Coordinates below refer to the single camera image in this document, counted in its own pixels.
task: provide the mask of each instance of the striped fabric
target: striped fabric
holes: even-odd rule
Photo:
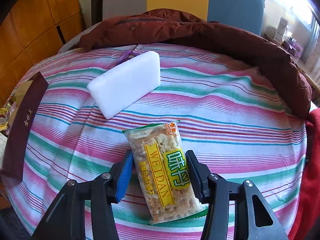
[[[86,86],[127,50],[153,50],[161,60],[161,85],[110,120]],[[3,178],[12,206],[33,233],[68,179],[92,180],[109,171],[129,148],[121,130],[179,119],[184,150],[229,181],[252,180],[289,233],[306,153],[303,120],[291,115],[258,68],[200,49],[165,44],[91,52],[73,50],[34,66],[49,83],[33,121],[21,183]],[[113,205],[120,239],[200,239],[205,217],[149,226],[137,175]],[[90,202],[86,237],[92,239]],[[229,234],[234,230],[230,204]]]

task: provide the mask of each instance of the white foam block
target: white foam block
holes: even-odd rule
[[[160,57],[138,55],[92,80],[87,88],[106,119],[110,119],[160,85]]]

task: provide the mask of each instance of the silver bolt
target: silver bolt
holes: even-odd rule
[[[248,186],[248,187],[252,187],[253,186],[253,182],[251,180],[248,180],[248,179],[246,181],[244,181],[244,184],[246,186]]]
[[[103,179],[110,179],[110,177],[111,177],[110,173],[107,173],[107,172],[101,175],[101,178]]]
[[[68,186],[73,186],[74,184],[76,184],[76,181],[74,179],[68,180],[67,182]]]
[[[210,177],[210,179],[212,179],[212,180],[217,180],[217,179],[219,179],[219,175],[216,174],[216,173],[211,173],[211,174],[209,175],[209,177]]]

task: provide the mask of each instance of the brown puffer coat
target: brown puffer coat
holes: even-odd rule
[[[75,47],[98,49],[155,42],[205,49],[258,66],[292,112],[302,119],[308,116],[311,87],[285,50],[253,33],[209,23],[192,14],[156,9],[111,18],[83,35]]]

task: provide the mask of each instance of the blue headboard panel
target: blue headboard panel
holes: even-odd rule
[[[209,0],[207,21],[261,34],[264,0]]]

